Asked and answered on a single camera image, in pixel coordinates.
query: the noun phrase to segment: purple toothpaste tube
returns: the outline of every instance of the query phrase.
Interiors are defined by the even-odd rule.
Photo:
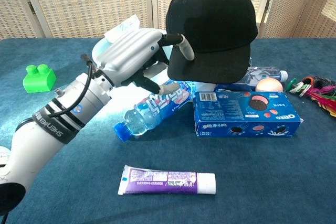
[[[170,172],[125,165],[118,194],[216,194],[216,177],[214,173]]]

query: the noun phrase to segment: black cap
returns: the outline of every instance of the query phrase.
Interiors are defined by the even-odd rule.
[[[174,46],[169,78],[209,83],[240,80],[258,34],[251,0],[172,0],[166,30],[183,34],[195,52],[195,59],[188,61]]]

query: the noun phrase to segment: water bottle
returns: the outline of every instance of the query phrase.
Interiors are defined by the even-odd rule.
[[[278,70],[276,67],[249,67],[241,80],[232,84],[219,84],[216,90],[255,91],[258,82],[269,77],[285,82],[288,74],[286,71]]]
[[[181,108],[196,91],[196,86],[189,81],[169,80],[164,85],[178,83],[180,88],[171,94],[150,94],[124,115],[124,121],[114,126],[114,131],[121,141],[127,141],[132,135],[140,136],[155,128],[162,120],[168,118]]]

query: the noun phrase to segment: blue tablecloth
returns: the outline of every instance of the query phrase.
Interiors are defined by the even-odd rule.
[[[86,72],[81,53],[98,39],[0,41],[0,145],[53,92],[27,94],[29,64],[46,63],[60,87]],[[254,66],[336,79],[336,39],[256,39]],[[308,98],[289,95],[304,122],[293,138],[199,138],[192,104],[137,140],[121,143],[112,127],[132,92],[124,88],[39,173],[8,223],[335,223],[335,118]],[[216,174],[213,195],[117,195],[125,164]]]

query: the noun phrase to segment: oreo box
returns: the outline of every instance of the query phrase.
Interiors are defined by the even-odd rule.
[[[197,136],[293,136],[303,121],[282,92],[197,92]]]

